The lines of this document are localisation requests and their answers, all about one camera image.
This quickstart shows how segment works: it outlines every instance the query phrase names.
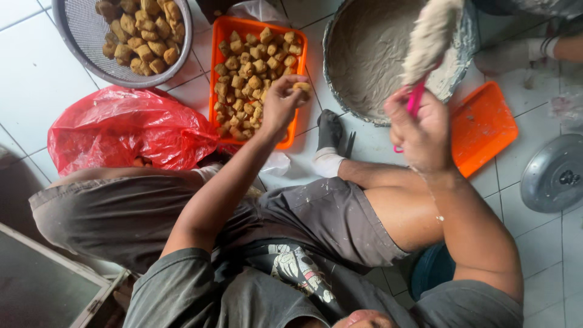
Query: pink handle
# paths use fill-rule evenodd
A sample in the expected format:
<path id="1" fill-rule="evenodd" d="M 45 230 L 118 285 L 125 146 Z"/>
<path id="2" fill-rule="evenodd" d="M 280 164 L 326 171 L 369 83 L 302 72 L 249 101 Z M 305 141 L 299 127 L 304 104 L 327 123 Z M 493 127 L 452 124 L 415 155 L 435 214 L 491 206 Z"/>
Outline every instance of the pink handle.
<path id="1" fill-rule="evenodd" d="M 417 112 L 419 112 L 419 103 L 421 102 L 421 97 L 423 96 L 423 92 L 425 91 L 425 80 L 427 77 L 425 76 L 419 83 L 413 88 L 411 91 L 411 96 L 409 97 L 409 103 L 407 104 L 407 112 L 411 117 L 417 118 Z M 393 146 L 393 151 L 396 153 L 402 153 L 403 150 L 400 147 Z"/>

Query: metal lid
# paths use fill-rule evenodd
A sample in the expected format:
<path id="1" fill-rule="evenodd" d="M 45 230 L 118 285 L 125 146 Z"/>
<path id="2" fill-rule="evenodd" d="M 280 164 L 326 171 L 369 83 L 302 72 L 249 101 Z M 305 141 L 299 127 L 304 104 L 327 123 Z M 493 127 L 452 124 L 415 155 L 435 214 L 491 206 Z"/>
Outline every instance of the metal lid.
<path id="1" fill-rule="evenodd" d="M 533 211 L 554 213 L 583 198 L 583 136 L 562 135 L 539 151 L 522 175 L 524 204 Z"/>

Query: hand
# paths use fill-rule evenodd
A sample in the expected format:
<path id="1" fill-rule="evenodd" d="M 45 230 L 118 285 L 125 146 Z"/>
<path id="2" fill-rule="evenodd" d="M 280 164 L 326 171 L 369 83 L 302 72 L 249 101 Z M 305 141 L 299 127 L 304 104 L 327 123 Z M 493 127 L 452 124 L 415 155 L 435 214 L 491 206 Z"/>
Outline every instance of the hand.
<path id="1" fill-rule="evenodd" d="M 406 88 L 398 90 L 385 101 L 385 112 L 391 118 L 391 142 L 403 148 L 405 159 L 420 174 L 455 168 L 451 156 L 447 106 L 431 92 L 425 91 L 417 119 L 414 119 L 407 112 L 408 101 Z"/>
<path id="2" fill-rule="evenodd" d="M 307 102 L 302 97 L 302 90 L 292 90 L 292 86 L 296 82 L 307 81 L 306 76 L 284 75 L 271 85 L 263 106 L 261 130 L 267 131 L 277 140 L 285 136 L 287 126 L 296 115 L 296 108 Z"/>

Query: stained shorts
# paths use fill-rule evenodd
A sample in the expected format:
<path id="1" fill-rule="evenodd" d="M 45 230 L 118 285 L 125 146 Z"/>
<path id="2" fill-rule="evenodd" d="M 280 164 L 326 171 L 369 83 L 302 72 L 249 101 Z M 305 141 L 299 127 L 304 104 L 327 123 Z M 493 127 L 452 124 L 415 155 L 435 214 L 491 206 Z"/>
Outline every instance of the stained shorts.
<path id="1" fill-rule="evenodd" d="M 145 273 L 160 257 L 196 193 L 171 176 L 88 180 L 30 197 L 39 231 L 71 252 Z M 393 242 L 364 192 L 338 177 L 246 197 L 215 240 L 213 258 L 258 240 L 288 238 L 366 273 L 408 255 Z"/>

